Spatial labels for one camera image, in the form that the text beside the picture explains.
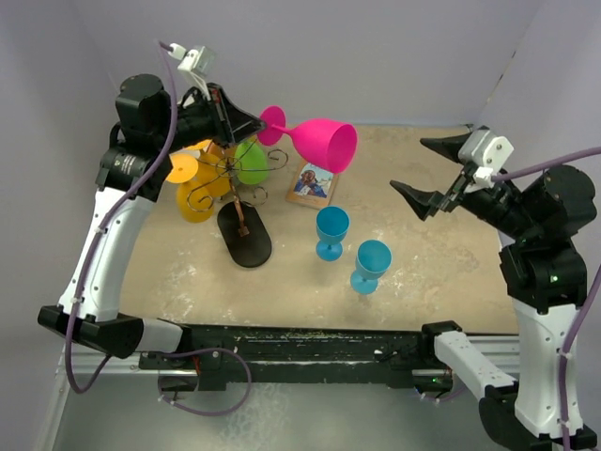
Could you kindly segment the green wine glass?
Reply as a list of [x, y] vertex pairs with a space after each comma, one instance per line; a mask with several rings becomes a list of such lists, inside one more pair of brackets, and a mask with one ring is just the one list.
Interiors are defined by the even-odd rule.
[[269, 174], [266, 154], [255, 139], [245, 140], [237, 146], [234, 167], [239, 181], [245, 185], [257, 185]]

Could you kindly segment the orange wine glass front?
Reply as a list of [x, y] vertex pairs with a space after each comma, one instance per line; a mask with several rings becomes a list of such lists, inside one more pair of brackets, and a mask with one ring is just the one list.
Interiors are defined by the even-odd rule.
[[184, 148], [184, 151], [198, 161], [196, 179], [208, 189], [212, 197], [223, 197], [230, 192], [227, 155], [222, 148], [213, 141], [205, 140]]

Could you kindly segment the orange wine glass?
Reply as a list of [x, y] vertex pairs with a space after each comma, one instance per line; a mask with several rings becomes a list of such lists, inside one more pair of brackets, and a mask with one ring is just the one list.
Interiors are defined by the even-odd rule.
[[214, 199], [198, 178], [200, 163], [187, 153], [170, 156], [172, 169], [166, 181], [177, 186], [176, 205], [181, 217], [189, 223], [202, 223], [214, 212]]
[[205, 140], [184, 148], [184, 151], [198, 161], [196, 179], [208, 189], [212, 197], [223, 197], [230, 192], [227, 155], [222, 148], [213, 141]]

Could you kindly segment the orange wine glass back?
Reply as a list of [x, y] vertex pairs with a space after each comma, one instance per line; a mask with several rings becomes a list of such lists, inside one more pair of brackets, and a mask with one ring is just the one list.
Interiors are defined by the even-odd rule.
[[214, 212], [214, 199], [198, 178], [200, 163], [187, 153], [170, 156], [172, 169], [166, 181], [177, 186], [176, 205], [181, 217], [189, 223], [202, 223]]

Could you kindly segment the pink wine glass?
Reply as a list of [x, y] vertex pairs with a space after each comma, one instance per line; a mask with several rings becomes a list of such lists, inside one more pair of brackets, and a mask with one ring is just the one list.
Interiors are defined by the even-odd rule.
[[307, 163], [333, 174], [344, 172], [355, 156], [358, 134], [352, 124], [313, 118], [288, 128], [285, 111], [277, 105], [266, 108], [260, 119], [266, 124], [266, 128], [257, 134], [262, 145], [273, 146], [287, 135], [293, 148]]

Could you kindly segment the blue wine glass front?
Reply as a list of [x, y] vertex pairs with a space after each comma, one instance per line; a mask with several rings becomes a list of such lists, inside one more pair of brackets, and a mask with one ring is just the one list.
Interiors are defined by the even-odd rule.
[[358, 248], [355, 271], [350, 276], [351, 287], [361, 295], [373, 293], [378, 280], [390, 268], [393, 256], [390, 248], [382, 241], [364, 241]]

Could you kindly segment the blue wine glass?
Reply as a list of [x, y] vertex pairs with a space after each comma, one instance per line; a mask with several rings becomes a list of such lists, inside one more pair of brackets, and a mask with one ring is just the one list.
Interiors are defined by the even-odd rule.
[[361, 295], [373, 293], [378, 280], [390, 268], [393, 256], [390, 248], [382, 241], [364, 241], [358, 248], [355, 271], [350, 276], [351, 287]]
[[342, 244], [350, 226], [347, 212], [336, 206], [328, 206], [316, 216], [316, 254], [325, 261], [335, 261], [344, 252]]

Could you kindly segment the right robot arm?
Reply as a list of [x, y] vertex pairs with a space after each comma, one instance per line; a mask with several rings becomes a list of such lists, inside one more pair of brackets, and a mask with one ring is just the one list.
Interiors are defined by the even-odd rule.
[[[449, 367], [477, 398], [488, 437], [509, 450], [593, 450], [596, 433], [579, 411], [576, 341], [600, 288], [573, 239], [597, 214], [592, 180], [575, 161], [588, 148], [507, 172], [513, 146], [488, 128], [425, 138], [423, 145], [461, 165], [447, 192], [395, 182], [421, 219], [462, 208], [509, 237], [500, 268], [518, 322], [519, 370], [504, 373], [451, 321], [426, 324], [417, 353], [428, 367]], [[526, 174], [533, 182], [515, 186]]]

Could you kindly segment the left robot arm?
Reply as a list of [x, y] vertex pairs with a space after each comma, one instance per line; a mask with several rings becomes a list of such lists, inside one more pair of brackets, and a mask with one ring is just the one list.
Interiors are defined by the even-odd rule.
[[126, 79], [116, 97], [118, 122], [96, 177], [92, 222], [68, 286], [55, 305], [41, 307], [40, 326], [117, 358], [159, 352], [172, 368], [193, 358], [181, 326], [120, 311], [120, 293], [134, 244], [172, 169], [173, 151], [210, 139], [232, 146], [264, 130], [265, 123], [235, 106], [211, 83], [203, 99], [177, 105], [153, 74]]

